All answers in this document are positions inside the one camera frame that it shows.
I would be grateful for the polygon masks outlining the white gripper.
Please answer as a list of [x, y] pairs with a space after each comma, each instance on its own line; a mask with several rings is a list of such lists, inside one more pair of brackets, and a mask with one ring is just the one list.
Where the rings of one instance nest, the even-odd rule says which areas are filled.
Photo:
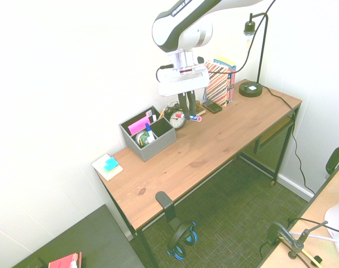
[[193, 67], [191, 71], [186, 70], [181, 73], [179, 69], [163, 69], [157, 73], [157, 88], [161, 96], [171, 96], [178, 94], [179, 105], [187, 114], [187, 98], [189, 101], [190, 116], [196, 115], [196, 99], [194, 90], [204, 88], [209, 85], [208, 69], [204, 65]]

